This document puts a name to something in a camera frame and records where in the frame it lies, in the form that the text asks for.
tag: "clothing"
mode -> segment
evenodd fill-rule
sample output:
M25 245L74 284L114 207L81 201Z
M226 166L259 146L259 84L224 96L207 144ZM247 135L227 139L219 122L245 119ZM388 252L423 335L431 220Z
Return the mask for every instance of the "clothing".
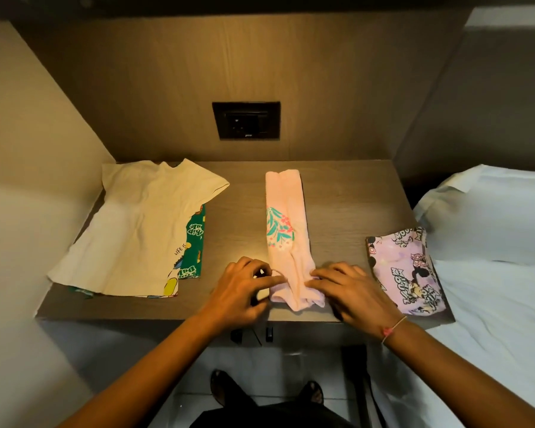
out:
M354 425L322 404L289 401L268 406L222 408L204 411L191 428L209 427L282 428L298 426L354 428Z
M202 270L202 248L204 246L204 225L206 207L203 204L186 224L186 250L178 264L178 279L198 278Z
M103 165L105 204L49 278L105 295L174 295L186 224L229 183L185 159Z
M403 314L429 316L446 308L422 227L367 237L367 248L372 272Z
M325 296L304 284L313 279L309 273L315 263L309 246L300 172L288 169L266 173L266 204L269 263L274 275L287 278L287 282L271 288L271 301L286 302L293 311L314 303L325 306Z

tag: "beige wall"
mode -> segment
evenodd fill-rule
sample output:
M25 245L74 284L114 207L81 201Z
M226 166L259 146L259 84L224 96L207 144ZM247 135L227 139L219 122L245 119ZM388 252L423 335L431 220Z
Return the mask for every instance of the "beige wall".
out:
M467 11L119 19L18 30L118 160L387 158ZM220 141L213 101L282 104L281 141Z
M533 26L466 29L395 158L407 186L478 164L535 171Z
M9 23L0 23L0 427L53 426L91 391L34 321L114 159ZM84 352L84 336L66 336Z

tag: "black pants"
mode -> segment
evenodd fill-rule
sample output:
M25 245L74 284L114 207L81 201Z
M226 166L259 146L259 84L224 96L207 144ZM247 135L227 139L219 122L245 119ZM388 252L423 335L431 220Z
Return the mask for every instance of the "black pants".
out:
M233 407L204 411L191 428L204 427L269 427L353 428L354 425L322 404L288 401L255 407Z

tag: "black switch plate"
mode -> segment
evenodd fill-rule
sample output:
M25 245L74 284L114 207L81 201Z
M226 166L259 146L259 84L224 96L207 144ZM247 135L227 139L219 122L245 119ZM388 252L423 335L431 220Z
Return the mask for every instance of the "black switch plate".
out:
M278 140L280 102L213 102L221 140Z

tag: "floral print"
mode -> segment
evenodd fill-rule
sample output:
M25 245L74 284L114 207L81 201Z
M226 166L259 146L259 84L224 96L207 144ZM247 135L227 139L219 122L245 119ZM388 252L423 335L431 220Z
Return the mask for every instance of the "floral print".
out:
M267 245L279 249L291 248L295 231L289 218L273 207L267 208Z

